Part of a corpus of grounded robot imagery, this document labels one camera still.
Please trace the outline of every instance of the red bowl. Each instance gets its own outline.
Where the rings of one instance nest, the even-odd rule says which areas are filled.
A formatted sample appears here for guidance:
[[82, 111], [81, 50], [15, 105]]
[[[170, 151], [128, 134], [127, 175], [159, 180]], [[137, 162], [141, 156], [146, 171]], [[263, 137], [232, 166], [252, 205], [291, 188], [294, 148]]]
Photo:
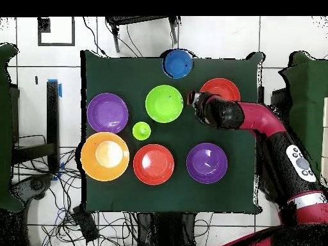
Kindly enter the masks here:
[[201, 92], [217, 94], [224, 100], [240, 101], [240, 93], [236, 85], [226, 78], [214, 78], [207, 81]]
[[148, 185], [159, 185], [173, 173], [174, 159], [169, 150], [158, 144], [142, 147], [133, 159], [133, 170], [139, 180]]

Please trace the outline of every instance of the green bowl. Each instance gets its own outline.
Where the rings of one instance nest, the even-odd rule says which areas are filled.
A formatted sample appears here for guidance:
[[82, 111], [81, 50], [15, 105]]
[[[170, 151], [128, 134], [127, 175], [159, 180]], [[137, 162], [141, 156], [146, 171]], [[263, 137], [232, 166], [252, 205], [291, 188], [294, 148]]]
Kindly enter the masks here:
[[146, 111], [156, 122], [172, 122], [178, 118], [182, 109], [183, 98], [172, 86], [157, 86], [146, 97]]
[[133, 126], [132, 134], [137, 140], [145, 140], [151, 135], [151, 128], [146, 122], [137, 122]]

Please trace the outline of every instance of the floor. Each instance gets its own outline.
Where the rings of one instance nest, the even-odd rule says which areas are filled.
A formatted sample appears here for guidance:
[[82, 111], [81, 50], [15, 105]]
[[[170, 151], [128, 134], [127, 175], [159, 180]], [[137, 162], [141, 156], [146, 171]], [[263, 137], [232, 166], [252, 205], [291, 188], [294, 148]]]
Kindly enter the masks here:
[[[10, 60], [8, 72], [12, 83], [20, 88], [19, 129], [20, 136], [46, 135], [45, 82], [57, 79], [62, 84], [60, 103], [60, 152], [66, 153], [76, 148], [81, 137], [80, 114], [80, 58], [79, 51], [88, 49], [101, 54], [102, 49], [111, 57], [134, 57], [135, 54], [121, 41], [117, 54], [113, 37], [108, 31], [104, 17], [75, 17], [75, 46], [38, 46], [37, 18], [0, 18], [0, 43], [17, 44], [19, 53]], [[270, 104], [273, 90], [285, 87], [278, 71], [286, 67], [288, 57], [293, 51], [304, 50], [315, 58], [328, 54], [328, 25], [323, 17], [181, 17], [179, 46], [205, 58], [245, 58], [249, 53], [265, 53], [262, 84], [265, 87], [265, 103]], [[129, 25], [129, 34], [143, 56], [159, 56], [172, 48], [168, 19], [141, 22]], [[128, 35], [126, 26], [120, 28], [120, 39], [136, 53]], [[51, 17], [51, 32], [42, 33], [42, 42], [71, 43], [72, 28], [70, 17]], [[41, 144], [41, 137], [23, 138], [21, 145]], [[74, 160], [69, 168], [76, 168]], [[13, 182], [23, 178], [22, 174], [31, 172], [15, 168]], [[80, 179], [73, 182], [69, 195], [72, 206], [80, 203]], [[63, 206], [63, 190], [60, 183], [52, 181], [51, 189], [56, 203]], [[58, 208], [54, 195], [47, 191], [40, 201], [33, 201], [29, 209], [28, 228], [31, 246], [41, 246], [46, 234], [56, 224]], [[220, 246], [246, 234], [279, 224], [277, 213], [261, 192], [258, 203], [263, 212], [258, 215], [199, 213], [195, 226], [197, 246]], [[123, 213], [96, 213], [95, 222], [105, 237], [122, 237], [128, 233], [123, 227]], [[115, 221], [108, 227], [108, 222]], [[209, 232], [206, 222], [210, 223]], [[74, 231], [72, 238], [81, 233]], [[131, 235], [124, 240], [132, 245]], [[116, 238], [122, 245], [122, 239]], [[57, 243], [57, 246], [73, 246], [72, 243]], [[75, 242], [75, 246], [114, 246], [114, 243], [98, 239], [88, 245], [84, 240]]]

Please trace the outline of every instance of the plate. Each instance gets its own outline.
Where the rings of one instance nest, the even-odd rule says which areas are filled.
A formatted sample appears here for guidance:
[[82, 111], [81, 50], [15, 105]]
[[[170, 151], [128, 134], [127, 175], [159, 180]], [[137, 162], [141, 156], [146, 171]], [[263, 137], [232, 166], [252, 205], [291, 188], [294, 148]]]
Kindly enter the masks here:
[[236, 85], [226, 78], [214, 78], [207, 81], [201, 92], [217, 94], [224, 100], [240, 101], [240, 93]]
[[219, 146], [201, 143], [189, 152], [186, 164], [192, 178], [203, 184], [211, 184], [226, 173], [227, 156]]
[[121, 137], [99, 132], [86, 139], [81, 150], [83, 170], [98, 181], [111, 181], [121, 176], [129, 164], [129, 149]]
[[168, 85], [153, 88], [146, 97], [146, 111], [156, 122], [167, 123], [177, 119], [183, 109], [180, 92]]
[[142, 147], [133, 159], [133, 169], [139, 180], [148, 185], [159, 185], [173, 173], [174, 159], [162, 145], [149, 144]]
[[192, 58], [184, 50], [172, 50], [163, 59], [164, 73], [173, 79], [185, 77], [192, 69]]
[[115, 94], [99, 94], [86, 111], [88, 122], [97, 132], [117, 134], [127, 124], [129, 112], [125, 102]]

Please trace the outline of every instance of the button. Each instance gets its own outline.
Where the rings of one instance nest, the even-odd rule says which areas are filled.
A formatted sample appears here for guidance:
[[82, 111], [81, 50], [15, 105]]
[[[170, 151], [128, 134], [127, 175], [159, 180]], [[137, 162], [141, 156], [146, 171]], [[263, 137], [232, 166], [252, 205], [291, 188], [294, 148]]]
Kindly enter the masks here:
[[296, 165], [303, 170], [307, 170], [310, 167], [310, 164], [305, 158], [298, 158], [296, 160]]

